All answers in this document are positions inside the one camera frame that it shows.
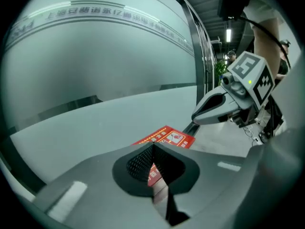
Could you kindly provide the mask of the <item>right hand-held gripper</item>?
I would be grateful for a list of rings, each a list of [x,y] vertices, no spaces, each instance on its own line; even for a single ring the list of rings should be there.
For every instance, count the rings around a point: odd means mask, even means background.
[[[232,120],[240,128],[251,125],[274,87],[265,58],[244,51],[223,74],[221,86],[198,103],[192,121],[197,125],[216,124],[227,121],[228,114],[233,113]]]

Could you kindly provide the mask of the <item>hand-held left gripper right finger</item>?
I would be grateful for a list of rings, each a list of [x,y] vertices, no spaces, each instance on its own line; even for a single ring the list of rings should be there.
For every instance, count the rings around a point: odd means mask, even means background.
[[[239,203],[227,195],[244,158],[155,143],[153,227],[233,227]]]

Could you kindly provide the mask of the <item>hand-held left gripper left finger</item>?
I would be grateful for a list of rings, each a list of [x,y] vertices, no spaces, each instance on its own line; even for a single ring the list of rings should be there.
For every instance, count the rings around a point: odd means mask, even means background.
[[[71,229],[167,229],[148,186],[153,144],[90,157],[46,185],[33,204]]]

